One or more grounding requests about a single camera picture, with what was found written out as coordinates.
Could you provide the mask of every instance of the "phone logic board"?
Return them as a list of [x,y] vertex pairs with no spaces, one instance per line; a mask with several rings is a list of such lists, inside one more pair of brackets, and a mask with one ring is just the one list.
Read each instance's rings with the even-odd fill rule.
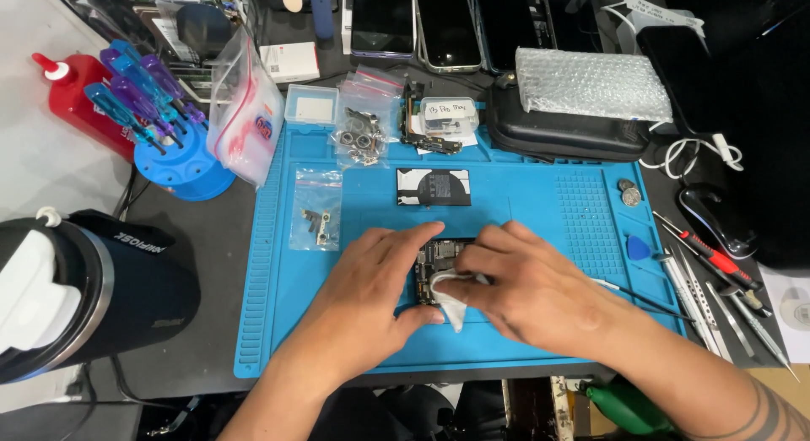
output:
[[465,246],[475,242],[473,238],[430,240],[422,246],[414,266],[416,301],[422,305],[436,305],[430,292],[430,277],[437,271],[453,268],[456,256]]

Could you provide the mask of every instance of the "purple screwdriver handle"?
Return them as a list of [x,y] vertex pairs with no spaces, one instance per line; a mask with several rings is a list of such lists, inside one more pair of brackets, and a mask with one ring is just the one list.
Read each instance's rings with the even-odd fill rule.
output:
[[174,99],[183,98],[183,87],[177,83],[171,72],[160,62],[155,55],[147,55],[141,58],[141,66],[157,81],[163,91]]
[[207,121],[207,118],[205,117],[205,114],[200,112],[200,110],[198,108],[196,108],[194,106],[194,104],[191,104],[190,102],[183,106],[183,110],[189,116],[191,116],[192,120],[194,120],[197,123],[203,123],[203,122]]
[[113,68],[113,62],[120,55],[121,52],[118,52],[116,49],[103,49],[99,53],[99,60],[101,60],[101,64],[103,64],[112,75],[117,75],[118,71]]
[[149,98],[138,90],[135,83],[128,78],[116,75],[109,81],[109,89],[129,110],[147,120],[152,120],[161,134],[166,135],[174,132],[172,125],[160,118],[155,104],[152,104]]

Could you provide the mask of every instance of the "purple phone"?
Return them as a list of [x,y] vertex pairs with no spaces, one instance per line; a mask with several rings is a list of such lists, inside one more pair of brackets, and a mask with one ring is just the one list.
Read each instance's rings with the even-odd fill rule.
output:
[[416,47],[414,0],[354,0],[351,54],[409,59]]

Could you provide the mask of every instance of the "red tool handle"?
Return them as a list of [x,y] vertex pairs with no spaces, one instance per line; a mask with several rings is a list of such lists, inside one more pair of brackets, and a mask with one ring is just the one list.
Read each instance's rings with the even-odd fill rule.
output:
[[754,281],[747,273],[740,270],[734,261],[706,245],[697,235],[684,230],[679,237],[689,243],[698,253],[703,254],[709,262],[712,262],[714,266],[722,270],[723,273],[727,273],[734,278],[734,280],[744,288],[753,289],[755,291],[762,289],[762,283]]

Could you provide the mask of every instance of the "small plastic box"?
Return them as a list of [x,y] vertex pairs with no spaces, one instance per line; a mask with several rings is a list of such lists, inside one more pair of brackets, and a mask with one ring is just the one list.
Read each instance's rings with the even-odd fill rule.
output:
[[290,85],[284,120],[297,125],[334,126],[338,114],[338,89]]
[[424,98],[420,121],[425,135],[469,135],[478,128],[478,111],[470,98]]

